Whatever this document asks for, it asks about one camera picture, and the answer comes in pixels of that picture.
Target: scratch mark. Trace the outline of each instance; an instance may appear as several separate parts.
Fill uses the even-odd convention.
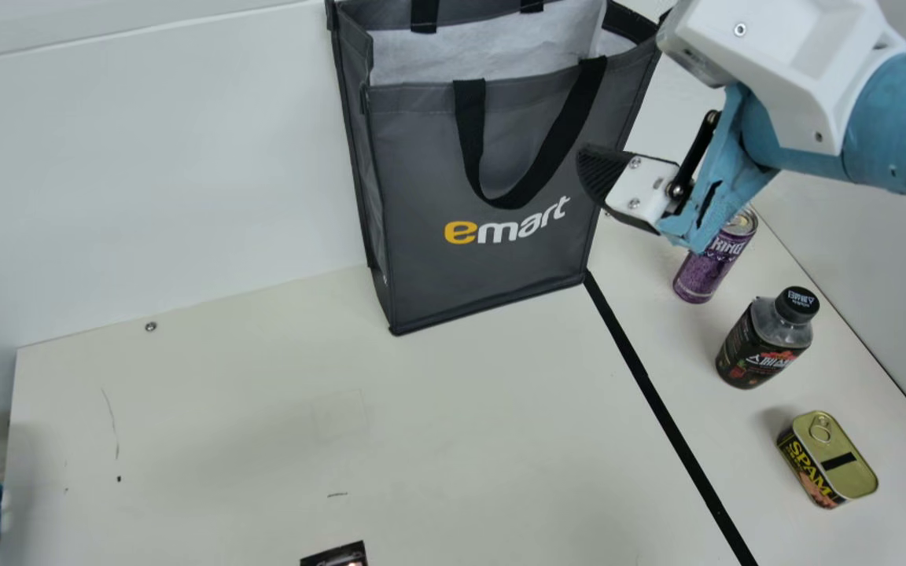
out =
[[[116,460],[118,459],[118,456],[121,455],[121,439],[118,438],[118,422],[114,419],[114,408],[111,407],[111,398],[107,396],[107,392],[104,391],[104,388],[100,388],[100,392],[104,394],[104,401],[107,402],[107,410],[111,413],[111,428],[114,429],[114,443],[116,444],[114,448],[114,459]]]

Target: gold can lid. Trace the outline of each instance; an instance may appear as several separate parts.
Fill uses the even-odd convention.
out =
[[[792,431],[816,460],[834,491],[848,499],[862,498],[876,491],[876,473],[830,414],[813,411],[796,417]]]
[[[735,237],[748,237],[757,232],[758,219],[756,212],[751,207],[745,207],[736,212],[732,219],[723,226],[723,232]]]

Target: white table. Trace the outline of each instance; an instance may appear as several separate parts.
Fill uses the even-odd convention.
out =
[[[3,564],[737,564],[582,288],[400,338],[364,269],[154,320],[19,351]]]
[[[684,255],[603,219],[590,269],[758,563],[906,564],[901,391],[823,295],[809,351],[756,390],[727,386],[713,362],[749,302],[791,285],[819,290],[766,226],[708,304],[686,304],[670,289]],[[869,461],[876,494],[824,511],[799,487],[773,441],[792,417],[817,409]]]

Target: emart logo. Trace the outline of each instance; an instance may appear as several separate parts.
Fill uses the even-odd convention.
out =
[[[550,221],[565,218],[565,204],[571,198],[562,197],[557,204],[552,204],[546,211],[526,216],[522,222],[482,223],[459,221],[446,225],[446,241],[450,244],[501,244],[503,241],[516,241],[519,237],[531,237],[537,230],[547,228]]]

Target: gray tote bag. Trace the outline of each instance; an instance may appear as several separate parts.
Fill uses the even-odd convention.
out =
[[[582,282],[586,144],[623,149],[657,23],[605,0],[325,0],[395,334]]]

